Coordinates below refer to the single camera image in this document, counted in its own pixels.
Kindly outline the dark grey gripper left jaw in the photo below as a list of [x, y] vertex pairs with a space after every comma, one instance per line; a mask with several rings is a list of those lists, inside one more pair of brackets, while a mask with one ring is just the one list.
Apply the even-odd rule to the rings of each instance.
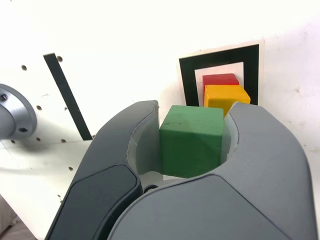
[[97, 132], [46, 238], [107, 239], [122, 212], [143, 194], [141, 176], [162, 171], [159, 104], [136, 102]]

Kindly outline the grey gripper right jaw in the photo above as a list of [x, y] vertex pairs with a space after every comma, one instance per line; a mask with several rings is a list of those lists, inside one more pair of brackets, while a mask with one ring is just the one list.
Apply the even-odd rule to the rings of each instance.
[[311, 171], [296, 137], [261, 106], [228, 115], [225, 162], [133, 202], [111, 240], [315, 240]]

